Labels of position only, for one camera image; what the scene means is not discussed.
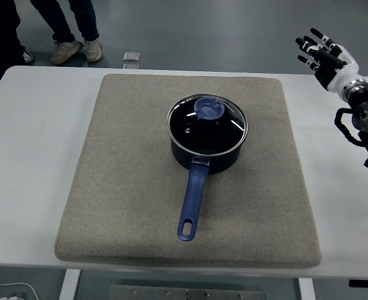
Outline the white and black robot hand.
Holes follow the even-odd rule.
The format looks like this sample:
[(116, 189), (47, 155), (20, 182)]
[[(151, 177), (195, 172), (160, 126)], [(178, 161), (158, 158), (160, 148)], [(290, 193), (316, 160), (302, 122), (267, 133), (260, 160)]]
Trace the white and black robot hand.
[(298, 60), (314, 72), (325, 90), (340, 94), (348, 83), (362, 79), (359, 65), (345, 47), (315, 28), (310, 32), (317, 39), (304, 36), (295, 40), (305, 53), (305, 56), (299, 55)]

